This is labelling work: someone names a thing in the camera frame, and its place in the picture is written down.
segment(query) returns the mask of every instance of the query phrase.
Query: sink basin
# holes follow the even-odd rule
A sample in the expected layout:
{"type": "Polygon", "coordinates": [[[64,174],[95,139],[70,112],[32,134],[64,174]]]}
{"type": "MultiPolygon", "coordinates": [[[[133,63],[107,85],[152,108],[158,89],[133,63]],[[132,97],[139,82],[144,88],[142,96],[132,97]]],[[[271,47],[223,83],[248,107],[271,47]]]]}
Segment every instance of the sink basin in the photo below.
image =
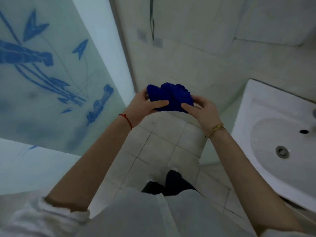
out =
{"type": "Polygon", "coordinates": [[[316,212],[316,104],[249,80],[232,137],[274,189],[316,212]]]}

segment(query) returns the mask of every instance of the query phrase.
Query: shirt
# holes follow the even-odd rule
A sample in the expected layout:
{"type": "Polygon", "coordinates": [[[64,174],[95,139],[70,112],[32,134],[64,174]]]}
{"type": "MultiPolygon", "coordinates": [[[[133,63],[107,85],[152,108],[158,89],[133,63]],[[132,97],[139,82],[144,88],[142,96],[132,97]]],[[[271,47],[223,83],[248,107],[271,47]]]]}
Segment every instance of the shirt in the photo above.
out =
{"type": "MultiPolygon", "coordinates": [[[[38,198],[12,216],[0,236],[253,236],[217,211],[197,191],[176,196],[152,195],[128,188],[93,219],[89,211],[70,212],[38,198]]],[[[309,236],[298,232],[267,230],[262,237],[309,236]]]]}

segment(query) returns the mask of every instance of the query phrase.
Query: red string bracelet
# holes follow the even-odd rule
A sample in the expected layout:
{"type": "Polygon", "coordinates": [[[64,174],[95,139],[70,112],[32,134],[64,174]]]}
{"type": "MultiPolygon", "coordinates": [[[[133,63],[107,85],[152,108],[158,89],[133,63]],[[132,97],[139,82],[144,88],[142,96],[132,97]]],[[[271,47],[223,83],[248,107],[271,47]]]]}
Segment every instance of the red string bracelet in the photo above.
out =
{"type": "Polygon", "coordinates": [[[131,130],[132,130],[133,129],[132,124],[131,124],[130,120],[127,118],[126,114],[119,114],[119,116],[124,116],[125,117],[125,119],[128,121],[128,123],[129,123],[129,125],[131,127],[131,130]]]}

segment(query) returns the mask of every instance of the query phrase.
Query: blue cloth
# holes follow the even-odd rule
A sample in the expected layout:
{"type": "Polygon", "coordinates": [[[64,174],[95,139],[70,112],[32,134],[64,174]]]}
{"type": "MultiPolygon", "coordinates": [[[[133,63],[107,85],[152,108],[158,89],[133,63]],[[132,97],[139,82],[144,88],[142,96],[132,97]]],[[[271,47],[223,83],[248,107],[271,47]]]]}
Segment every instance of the blue cloth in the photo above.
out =
{"type": "Polygon", "coordinates": [[[190,92],[180,84],[164,83],[161,87],[148,85],[147,92],[150,101],[168,100],[169,104],[164,107],[156,108],[157,111],[182,111],[187,113],[181,103],[187,103],[193,106],[193,99],[190,92]]]}

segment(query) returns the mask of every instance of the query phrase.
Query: person's left hand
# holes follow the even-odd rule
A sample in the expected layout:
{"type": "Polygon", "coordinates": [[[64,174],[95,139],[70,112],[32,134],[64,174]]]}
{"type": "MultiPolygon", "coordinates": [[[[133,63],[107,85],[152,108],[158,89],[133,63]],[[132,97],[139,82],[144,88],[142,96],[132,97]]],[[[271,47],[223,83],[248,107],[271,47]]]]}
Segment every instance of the person's left hand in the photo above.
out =
{"type": "Polygon", "coordinates": [[[145,116],[157,112],[155,108],[164,107],[169,104],[168,100],[147,101],[148,99],[147,88],[145,88],[135,95],[132,102],[123,112],[131,122],[132,127],[137,126],[145,116]]]}

